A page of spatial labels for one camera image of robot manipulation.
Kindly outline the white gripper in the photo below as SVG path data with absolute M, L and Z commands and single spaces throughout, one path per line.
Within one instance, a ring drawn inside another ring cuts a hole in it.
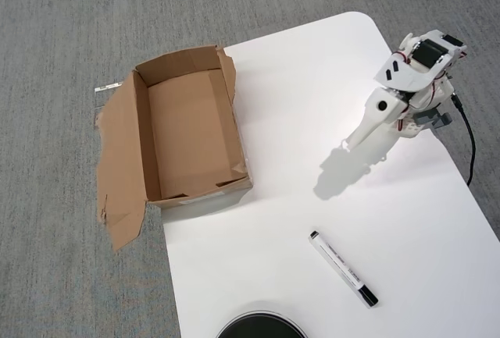
M 406 107 L 406 102 L 397 91 L 384 87 L 376 88 L 366 101 L 364 118 L 378 127 L 367 134 L 356 130 L 342 140 L 338 148 L 342 151 L 390 149 L 391 127 L 388 123 L 394 122 Z

